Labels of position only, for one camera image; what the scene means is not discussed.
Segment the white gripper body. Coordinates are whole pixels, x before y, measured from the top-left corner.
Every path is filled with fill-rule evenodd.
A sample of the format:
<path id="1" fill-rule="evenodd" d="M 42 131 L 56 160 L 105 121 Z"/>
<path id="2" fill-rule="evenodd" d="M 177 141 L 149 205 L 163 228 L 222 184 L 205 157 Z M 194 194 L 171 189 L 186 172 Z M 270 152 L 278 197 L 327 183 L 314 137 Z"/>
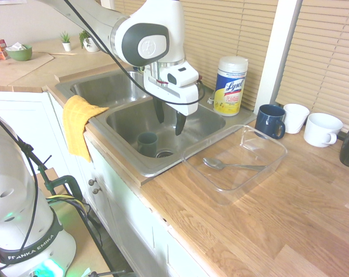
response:
<path id="1" fill-rule="evenodd" d="M 195 113 L 198 109 L 198 89 L 195 84 L 177 87 L 169 83 L 167 86 L 161 86 L 151 76 L 151 71 L 145 68 L 144 88 L 185 116 Z"/>

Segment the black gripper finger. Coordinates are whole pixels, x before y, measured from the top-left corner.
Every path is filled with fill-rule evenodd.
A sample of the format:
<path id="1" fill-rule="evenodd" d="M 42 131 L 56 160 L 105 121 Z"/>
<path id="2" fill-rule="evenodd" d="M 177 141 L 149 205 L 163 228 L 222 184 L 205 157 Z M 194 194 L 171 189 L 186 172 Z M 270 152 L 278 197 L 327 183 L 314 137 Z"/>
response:
<path id="1" fill-rule="evenodd" d="M 159 98 L 153 97 L 153 105 L 154 105 L 155 113 L 159 123 L 163 123 L 164 122 L 163 102 Z"/>
<path id="2" fill-rule="evenodd" d="M 183 115 L 182 113 L 180 113 L 179 111 L 176 112 L 176 125 L 175 125 L 175 135 L 179 136 L 183 129 L 184 129 L 184 125 L 186 123 L 186 116 Z"/>

